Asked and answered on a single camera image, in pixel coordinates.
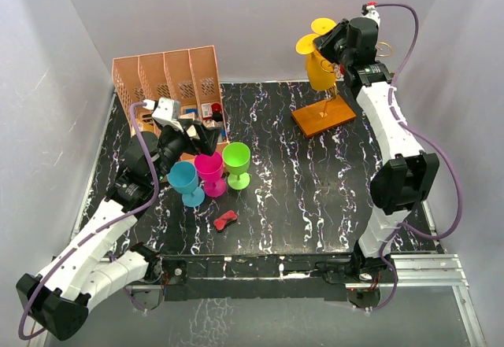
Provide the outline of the yellow wine glass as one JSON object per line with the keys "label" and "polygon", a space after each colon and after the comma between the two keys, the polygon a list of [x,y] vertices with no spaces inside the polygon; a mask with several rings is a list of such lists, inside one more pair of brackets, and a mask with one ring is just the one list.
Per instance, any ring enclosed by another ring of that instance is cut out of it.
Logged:
{"label": "yellow wine glass", "polygon": [[312,32],[318,35],[325,35],[326,33],[330,32],[337,23],[327,17],[319,17],[311,22],[311,29]]}

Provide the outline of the orange wine glass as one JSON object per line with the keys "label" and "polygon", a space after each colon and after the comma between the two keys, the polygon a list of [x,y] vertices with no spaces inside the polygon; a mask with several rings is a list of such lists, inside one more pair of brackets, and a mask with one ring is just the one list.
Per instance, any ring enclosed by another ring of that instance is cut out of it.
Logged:
{"label": "orange wine glass", "polygon": [[297,41],[295,50],[305,57],[305,69],[309,84],[315,91],[326,91],[335,86],[336,74],[332,64],[325,60],[315,47],[314,39],[318,35],[311,33]]}

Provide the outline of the pink wine glass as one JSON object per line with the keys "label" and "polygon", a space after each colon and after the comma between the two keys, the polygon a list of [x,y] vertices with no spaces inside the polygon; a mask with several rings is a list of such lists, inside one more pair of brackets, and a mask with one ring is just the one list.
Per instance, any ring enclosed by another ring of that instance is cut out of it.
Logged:
{"label": "pink wine glass", "polygon": [[219,152],[212,156],[200,154],[195,158],[195,168],[203,181],[203,190],[209,197],[220,197],[227,188],[223,180],[224,161]]}

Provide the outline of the green wine glass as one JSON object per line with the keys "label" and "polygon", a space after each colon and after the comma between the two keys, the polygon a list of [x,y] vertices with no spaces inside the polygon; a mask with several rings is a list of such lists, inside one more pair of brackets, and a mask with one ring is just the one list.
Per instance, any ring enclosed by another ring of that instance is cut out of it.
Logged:
{"label": "green wine glass", "polygon": [[242,142],[232,142],[227,145],[222,157],[228,170],[228,185],[233,190],[243,190],[250,184],[247,172],[250,167],[250,149]]}

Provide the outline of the blue wine glass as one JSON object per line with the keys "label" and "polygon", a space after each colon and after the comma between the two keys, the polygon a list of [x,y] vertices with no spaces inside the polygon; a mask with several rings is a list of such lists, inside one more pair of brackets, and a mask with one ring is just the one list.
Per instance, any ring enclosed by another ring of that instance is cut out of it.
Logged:
{"label": "blue wine glass", "polygon": [[190,161],[175,163],[169,174],[169,184],[182,195],[182,202],[187,207],[198,207],[205,200],[205,192],[199,186],[198,173]]}

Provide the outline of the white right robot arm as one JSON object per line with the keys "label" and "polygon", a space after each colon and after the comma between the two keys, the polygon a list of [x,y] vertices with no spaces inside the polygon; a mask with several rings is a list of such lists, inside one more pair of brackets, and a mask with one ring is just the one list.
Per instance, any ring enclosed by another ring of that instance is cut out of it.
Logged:
{"label": "white right robot arm", "polygon": [[386,268],[391,240],[407,216],[428,196],[439,158],[426,153],[402,127],[395,86],[387,67],[376,58],[379,24],[369,17],[342,20],[315,40],[321,56],[343,69],[343,79],[367,116],[378,142],[382,166],[369,190],[372,213],[352,253],[352,275],[367,282]]}

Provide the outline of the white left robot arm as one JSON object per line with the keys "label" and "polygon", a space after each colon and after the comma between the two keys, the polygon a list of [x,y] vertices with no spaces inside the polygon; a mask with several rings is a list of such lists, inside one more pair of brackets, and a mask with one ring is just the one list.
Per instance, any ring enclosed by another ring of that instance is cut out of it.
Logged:
{"label": "white left robot arm", "polygon": [[98,263],[158,199],[160,181],[180,157],[214,153],[220,134],[220,127],[177,120],[160,135],[144,131],[131,137],[113,184],[85,227],[37,275],[18,280],[23,315],[65,341],[83,326],[92,308],[118,290],[132,282],[158,281],[161,257],[142,242],[102,268]]}

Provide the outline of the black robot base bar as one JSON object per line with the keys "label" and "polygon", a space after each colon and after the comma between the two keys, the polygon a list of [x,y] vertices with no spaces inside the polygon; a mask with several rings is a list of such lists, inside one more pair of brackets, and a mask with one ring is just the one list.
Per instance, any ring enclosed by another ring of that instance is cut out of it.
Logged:
{"label": "black robot base bar", "polygon": [[319,298],[374,308],[395,280],[393,260],[354,253],[165,255],[157,279],[129,289],[148,309],[163,301]]}

